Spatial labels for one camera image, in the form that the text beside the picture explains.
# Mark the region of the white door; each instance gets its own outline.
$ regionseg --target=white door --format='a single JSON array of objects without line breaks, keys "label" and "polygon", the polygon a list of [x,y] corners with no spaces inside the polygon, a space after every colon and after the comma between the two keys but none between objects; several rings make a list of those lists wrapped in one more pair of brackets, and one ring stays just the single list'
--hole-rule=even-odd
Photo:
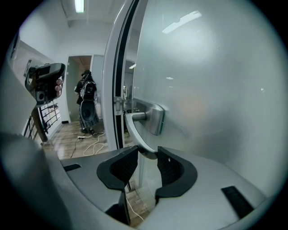
[{"label": "white door", "polygon": [[[159,135],[139,121],[139,135],[130,135],[154,151],[220,163],[271,197],[287,175],[287,62],[273,27],[248,1],[148,0],[133,99],[159,105],[164,118]],[[156,164],[144,158],[138,172],[151,193],[161,187]]]}]

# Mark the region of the hand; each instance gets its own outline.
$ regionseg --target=hand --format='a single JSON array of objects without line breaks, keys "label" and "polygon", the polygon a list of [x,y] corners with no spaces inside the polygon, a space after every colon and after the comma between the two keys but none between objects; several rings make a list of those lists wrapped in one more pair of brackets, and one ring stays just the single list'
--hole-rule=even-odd
[{"label": "hand", "polygon": [[58,79],[56,81],[56,86],[55,86],[55,90],[56,90],[56,95],[59,97],[61,95],[61,85],[62,85],[62,80],[61,79]]}]

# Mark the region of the black metal railing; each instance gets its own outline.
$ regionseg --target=black metal railing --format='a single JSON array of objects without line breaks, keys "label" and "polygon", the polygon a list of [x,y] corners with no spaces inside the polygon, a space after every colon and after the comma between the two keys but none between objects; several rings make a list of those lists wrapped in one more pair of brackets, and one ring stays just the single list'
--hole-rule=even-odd
[{"label": "black metal railing", "polygon": [[58,104],[54,101],[39,108],[39,114],[43,129],[48,133],[48,129],[60,118]]},{"label": "black metal railing", "polygon": [[35,127],[35,122],[32,118],[32,116],[29,116],[28,122],[26,124],[25,130],[24,130],[24,137],[31,138],[32,140],[35,140],[36,136],[38,134],[38,130]]}]

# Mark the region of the ceiling light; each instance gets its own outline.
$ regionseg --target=ceiling light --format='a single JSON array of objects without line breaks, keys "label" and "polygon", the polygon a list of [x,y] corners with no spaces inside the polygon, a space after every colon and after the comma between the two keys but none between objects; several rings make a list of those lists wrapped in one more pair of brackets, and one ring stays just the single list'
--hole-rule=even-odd
[{"label": "ceiling light", "polygon": [[178,27],[184,25],[185,23],[188,23],[188,22],[190,22],[194,19],[197,19],[201,16],[202,16],[202,14],[198,10],[193,11],[190,14],[187,14],[187,15],[183,16],[182,18],[180,18],[179,22],[174,22],[171,25],[169,25],[162,32],[164,34],[168,34],[168,33],[172,32],[173,30],[177,29]]},{"label": "ceiling light", "polygon": [[75,1],[75,10],[77,13],[84,12],[84,0],[74,0]]},{"label": "ceiling light", "polygon": [[136,64],[129,67],[129,69],[133,69],[136,66]]}]

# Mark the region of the person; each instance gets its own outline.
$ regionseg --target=person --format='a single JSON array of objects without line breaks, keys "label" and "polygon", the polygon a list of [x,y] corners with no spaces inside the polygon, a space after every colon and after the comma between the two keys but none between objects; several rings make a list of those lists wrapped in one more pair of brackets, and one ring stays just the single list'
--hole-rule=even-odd
[{"label": "person", "polygon": [[82,97],[80,96],[80,91],[81,91],[82,87],[85,85],[85,83],[87,81],[93,81],[93,78],[92,78],[91,72],[89,70],[85,70],[81,76],[82,76],[82,79],[77,83],[77,86],[75,87],[75,93],[77,95],[79,95],[79,97],[77,99],[77,104],[79,105],[79,121],[80,121],[80,125],[81,125],[81,132],[94,134],[93,126],[99,122],[99,118],[98,118],[97,114],[95,113],[95,115],[91,121],[89,121],[89,122],[84,121],[81,117],[81,107],[80,107],[80,105],[83,101]]}]

